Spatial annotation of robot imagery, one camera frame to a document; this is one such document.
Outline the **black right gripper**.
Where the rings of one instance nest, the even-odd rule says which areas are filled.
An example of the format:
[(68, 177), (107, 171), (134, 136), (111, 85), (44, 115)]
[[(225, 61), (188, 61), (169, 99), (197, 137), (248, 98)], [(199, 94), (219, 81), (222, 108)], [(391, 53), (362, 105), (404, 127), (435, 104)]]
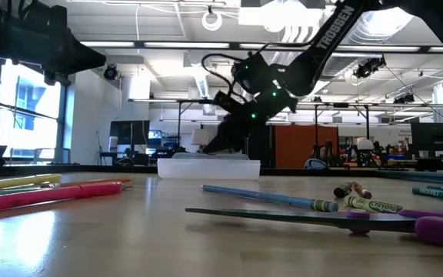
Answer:
[(213, 103), (228, 114), (218, 125), (217, 135), (205, 146), (204, 153), (240, 152), (251, 132), (264, 126), (270, 118), (285, 108), (294, 112), (298, 100), (292, 98), (285, 90), (269, 90), (244, 104), (223, 92), (218, 92)]

